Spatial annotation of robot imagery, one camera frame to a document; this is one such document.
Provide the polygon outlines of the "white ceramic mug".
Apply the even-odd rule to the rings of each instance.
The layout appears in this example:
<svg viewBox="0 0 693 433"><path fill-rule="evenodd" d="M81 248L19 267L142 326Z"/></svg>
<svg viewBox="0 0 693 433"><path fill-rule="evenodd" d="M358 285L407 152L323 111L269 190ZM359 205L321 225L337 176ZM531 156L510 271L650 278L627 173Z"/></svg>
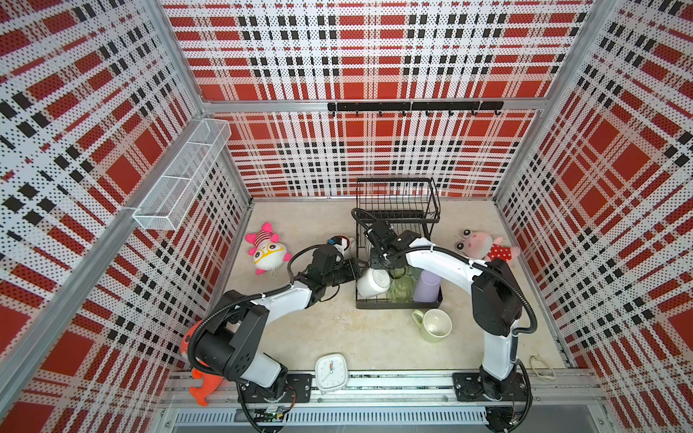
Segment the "white ceramic mug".
<svg viewBox="0 0 693 433"><path fill-rule="evenodd" d="M357 280L357 293L365 299L370 299L388 292L391 277L387 270L366 268Z"/></svg>

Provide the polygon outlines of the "green transparent glass mug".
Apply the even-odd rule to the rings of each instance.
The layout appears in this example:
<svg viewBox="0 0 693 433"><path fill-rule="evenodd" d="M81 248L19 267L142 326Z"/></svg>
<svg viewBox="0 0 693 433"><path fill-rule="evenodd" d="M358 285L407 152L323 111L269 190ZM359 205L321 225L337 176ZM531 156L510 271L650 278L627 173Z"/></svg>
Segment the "green transparent glass mug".
<svg viewBox="0 0 693 433"><path fill-rule="evenodd" d="M411 275L404 275L393 279L387 292L388 301L393 303L410 303L413 301L415 279Z"/></svg>

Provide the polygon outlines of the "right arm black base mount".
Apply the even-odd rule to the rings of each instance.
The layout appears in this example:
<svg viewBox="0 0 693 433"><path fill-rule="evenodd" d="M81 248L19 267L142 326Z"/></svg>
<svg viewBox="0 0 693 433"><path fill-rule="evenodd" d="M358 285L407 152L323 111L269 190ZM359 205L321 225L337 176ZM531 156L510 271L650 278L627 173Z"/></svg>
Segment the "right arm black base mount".
<svg viewBox="0 0 693 433"><path fill-rule="evenodd" d="M510 373L498 380L484 369L473 373L453 373L453 390L459 402L531 402L532 390L523 373Z"/></svg>

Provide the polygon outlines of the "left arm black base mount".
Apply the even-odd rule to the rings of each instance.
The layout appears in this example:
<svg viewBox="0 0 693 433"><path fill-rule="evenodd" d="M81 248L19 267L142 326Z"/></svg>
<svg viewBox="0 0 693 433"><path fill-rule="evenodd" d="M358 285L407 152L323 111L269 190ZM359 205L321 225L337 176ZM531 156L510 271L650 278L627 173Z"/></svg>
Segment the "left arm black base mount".
<svg viewBox="0 0 693 433"><path fill-rule="evenodd" d="M237 400L245 403L307 403L311 397L312 382L313 375L310 373L281 373L269 388L254 382L241 384Z"/></svg>

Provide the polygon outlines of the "lilac plastic cup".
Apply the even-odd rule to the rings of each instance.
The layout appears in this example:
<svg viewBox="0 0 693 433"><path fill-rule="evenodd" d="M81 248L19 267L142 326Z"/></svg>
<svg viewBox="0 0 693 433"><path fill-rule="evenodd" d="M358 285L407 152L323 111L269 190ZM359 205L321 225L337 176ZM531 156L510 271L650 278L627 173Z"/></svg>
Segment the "lilac plastic cup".
<svg viewBox="0 0 693 433"><path fill-rule="evenodd" d="M420 303L437 302L441 278L434 272L423 270L413 291L413 300Z"/></svg>

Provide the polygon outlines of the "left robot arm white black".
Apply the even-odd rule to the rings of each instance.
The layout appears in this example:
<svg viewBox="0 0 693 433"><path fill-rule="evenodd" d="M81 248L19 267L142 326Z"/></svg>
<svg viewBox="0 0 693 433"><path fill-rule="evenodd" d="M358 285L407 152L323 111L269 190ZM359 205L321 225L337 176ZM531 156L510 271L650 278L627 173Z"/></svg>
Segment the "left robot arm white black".
<svg viewBox="0 0 693 433"><path fill-rule="evenodd" d="M265 327L291 313L322 301L327 288L357 280L357 257L347 258L330 244L312 245L298 254L311 253L307 267L297 274L287 263L289 281L270 292L245 295L227 292L203 319L189 340L186 355L200 373L238 385L254 385L272 401L288 389L288 369L258 351Z"/></svg>

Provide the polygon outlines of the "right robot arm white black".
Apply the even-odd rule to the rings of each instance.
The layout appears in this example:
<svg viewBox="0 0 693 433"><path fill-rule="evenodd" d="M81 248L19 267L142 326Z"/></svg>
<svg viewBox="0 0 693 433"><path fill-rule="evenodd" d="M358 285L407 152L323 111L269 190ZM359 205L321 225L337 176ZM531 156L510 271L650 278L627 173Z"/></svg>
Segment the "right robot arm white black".
<svg viewBox="0 0 693 433"><path fill-rule="evenodd" d="M503 400L511 386L520 382L516 371L519 337L538 328L532 305L509 265L499 259L467 258L410 230L397 234L376 218L358 225L371 243L369 263L375 268L393 270L407 264L469 294L473 319L484 333L480 391L488 400Z"/></svg>

